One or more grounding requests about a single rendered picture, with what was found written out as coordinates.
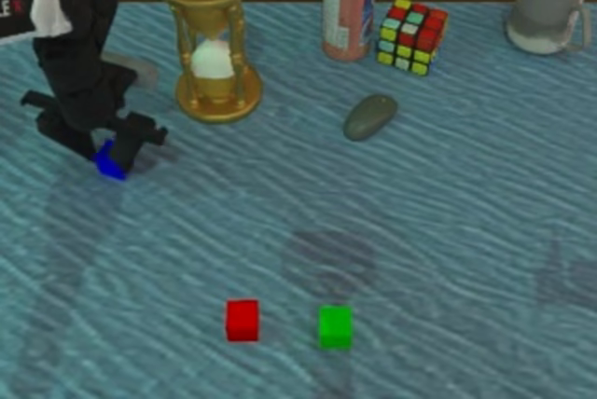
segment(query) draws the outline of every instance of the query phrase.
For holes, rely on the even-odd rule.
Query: computer mouse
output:
[[[384,94],[363,99],[344,121],[344,136],[351,141],[363,141],[377,133],[395,116],[398,103]]]

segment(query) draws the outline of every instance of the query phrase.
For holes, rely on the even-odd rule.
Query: wooden hourglass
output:
[[[212,123],[249,115],[259,104],[262,84],[244,55],[242,0],[165,1],[176,24],[183,74],[175,93],[182,110]]]

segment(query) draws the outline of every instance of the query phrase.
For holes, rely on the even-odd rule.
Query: green cube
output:
[[[319,309],[319,346],[325,350],[348,350],[353,344],[353,313],[346,306]]]

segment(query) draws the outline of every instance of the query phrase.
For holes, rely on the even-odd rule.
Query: colorful puzzle cube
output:
[[[228,341],[259,340],[259,302],[256,299],[232,299],[226,304]]]
[[[319,309],[319,346],[326,350],[348,350],[353,343],[353,313],[345,306]]]
[[[395,0],[382,22],[377,61],[426,76],[447,24],[448,12]]]

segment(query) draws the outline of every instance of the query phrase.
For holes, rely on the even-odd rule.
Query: mug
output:
[[[590,44],[590,13],[584,0],[516,0],[506,21],[510,41],[534,54],[580,51]],[[582,42],[571,43],[581,19]]]

